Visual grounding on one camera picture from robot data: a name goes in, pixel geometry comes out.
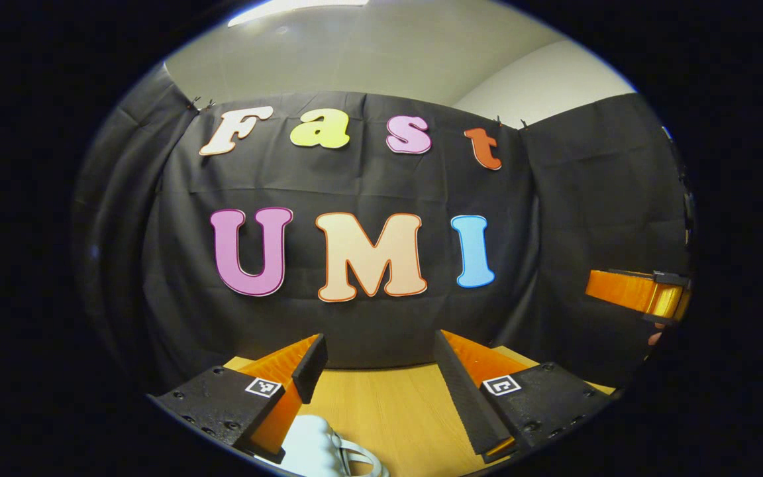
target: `black fabric backdrop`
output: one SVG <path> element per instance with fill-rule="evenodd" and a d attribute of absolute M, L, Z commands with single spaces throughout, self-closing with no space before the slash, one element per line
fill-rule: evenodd
<path fill-rule="evenodd" d="M 584 295 L 592 268 L 686 272 L 684 191 L 669 142 L 637 94 L 612 97 L 518 131 L 412 99 L 363 93 L 294 93 L 216 105 L 198 115 L 158 67 L 109 117 L 76 187 L 81 292 L 104 341 L 132 377 L 164 390 L 231 356 L 258 358 L 326 333 L 330 368 L 432 362 L 436 329 L 485 345 L 557 360 L 586 380 L 620 386 L 656 330 L 640 314 Z M 225 111 L 272 106 L 226 154 L 199 149 Z M 342 109 L 349 143 L 299 147 L 303 112 Z M 426 154 L 394 154 L 385 124 L 418 115 Z M 464 130 L 497 140 L 499 171 L 480 166 Z M 285 230 L 285 279 L 264 297 L 239 295 L 216 271 L 210 215 L 241 209 L 239 257 L 262 268 L 264 207 L 294 212 Z M 326 303 L 326 243 L 314 222 L 356 215 L 376 240 L 394 213 L 422 220 L 417 240 L 428 289 L 380 290 Z M 493 283 L 458 287 L 455 215 L 487 219 Z M 385 272 L 382 283 L 387 283 Z M 356 284 L 352 272 L 349 279 Z"/>

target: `orange plastic part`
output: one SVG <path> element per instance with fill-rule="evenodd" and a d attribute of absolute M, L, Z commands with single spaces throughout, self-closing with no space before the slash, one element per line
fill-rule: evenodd
<path fill-rule="evenodd" d="M 591 270 L 585 294 L 635 311 L 672 318 L 682 298 L 682 287 L 656 283 L 647 274 L 632 277 Z"/>
<path fill-rule="evenodd" d="M 267 452 L 273 454 L 279 452 L 293 420 L 299 413 L 299 408 L 302 407 L 302 398 L 299 397 L 299 392 L 293 384 L 291 374 L 318 336 L 320 335 L 314 335 L 281 348 L 238 369 L 243 374 L 267 381 L 276 381 L 284 386 L 284 395 L 249 438 L 252 443 Z"/>
<path fill-rule="evenodd" d="M 440 331 L 452 347 L 455 356 L 464 365 L 476 387 L 481 386 L 482 381 L 492 380 L 506 374 L 514 374 L 514 372 L 529 368 L 529 366 L 508 356 L 503 356 L 487 346 L 482 346 L 443 329 Z"/>

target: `wooden table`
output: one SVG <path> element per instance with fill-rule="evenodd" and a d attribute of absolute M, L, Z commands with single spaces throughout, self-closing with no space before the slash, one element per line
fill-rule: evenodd
<path fill-rule="evenodd" d="M 504 346 L 494 350 L 529 366 L 538 365 Z M 237 370 L 249 362 L 235 357 L 225 368 Z M 602 392 L 614 392 L 614 388 L 590 384 Z M 303 405 L 299 414 L 326 419 L 343 439 L 374 453 L 391 477 L 449 477 L 487 467 L 470 446 L 436 364 L 324 370 L 311 403 Z M 359 465 L 354 467 L 358 473 L 369 471 L 369 466 Z"/>

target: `ceiling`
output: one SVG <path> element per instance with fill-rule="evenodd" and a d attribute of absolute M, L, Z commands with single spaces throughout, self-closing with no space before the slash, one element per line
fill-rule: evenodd
<path fill-rule="evenodd" d="M 363 7 L 230 18 L 166 60 L 188 97 L 362 91 L 454 105 L 502 67 L 566 39 L 490 0 L 369 0 Z"/>

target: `screw hole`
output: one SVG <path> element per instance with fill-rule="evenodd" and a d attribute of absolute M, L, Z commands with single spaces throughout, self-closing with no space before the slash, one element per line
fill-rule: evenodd
<path fill-rule="evenodd" d="M 538 421 L 529 421 L 523 426 L 523 430 L 526 432 L 534 432 L 540 429 L 540 423 Z"/>

